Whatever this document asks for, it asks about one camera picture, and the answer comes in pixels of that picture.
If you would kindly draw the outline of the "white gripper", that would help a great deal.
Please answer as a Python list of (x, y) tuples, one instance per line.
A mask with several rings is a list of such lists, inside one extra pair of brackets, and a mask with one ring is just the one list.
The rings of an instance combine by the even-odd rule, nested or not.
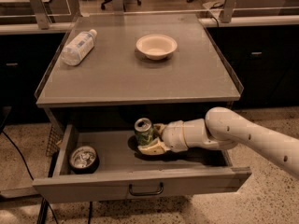
[(170, 122), (165, 125), (162, 123), (155, 123), (153, 125), (154, 135), (156, 137), (148, 145), (138, 146), (139, 151), (144, 155), (156, 156), (163, 155), (167, 151), (183, 152), (188, 149), (184, 139), (184, 122), (182, 120)]

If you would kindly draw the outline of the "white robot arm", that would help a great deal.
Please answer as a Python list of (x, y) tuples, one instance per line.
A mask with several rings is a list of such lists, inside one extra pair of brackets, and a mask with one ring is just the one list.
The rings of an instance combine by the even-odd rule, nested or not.
[(299, 140), (248, 121), (234, 111), (214, 107), (202, 119), (154, 124), (142, 133), (141, 153), (149, 156), (175, 153), (193, 147), (225, 150), (243, 144), (285, 172), (299, 177)]

